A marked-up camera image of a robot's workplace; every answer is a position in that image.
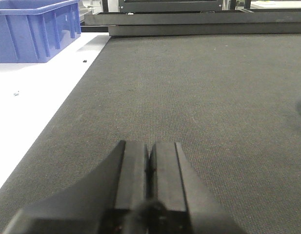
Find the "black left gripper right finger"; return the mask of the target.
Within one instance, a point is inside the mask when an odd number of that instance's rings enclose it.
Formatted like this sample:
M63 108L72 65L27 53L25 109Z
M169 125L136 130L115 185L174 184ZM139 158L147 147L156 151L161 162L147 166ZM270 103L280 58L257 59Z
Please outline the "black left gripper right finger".
M238 233L238 225L202 184L179 143L155 143L150 168L152 196L166 209L160 215L154 233Z

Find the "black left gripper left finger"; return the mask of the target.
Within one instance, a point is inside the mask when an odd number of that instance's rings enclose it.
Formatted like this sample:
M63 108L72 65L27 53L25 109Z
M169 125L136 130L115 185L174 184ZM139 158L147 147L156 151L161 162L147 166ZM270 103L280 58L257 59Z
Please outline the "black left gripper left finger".
M6 234L97 234L106 218L122 215L147 196L147 147L121 140L75 184L21 208Z

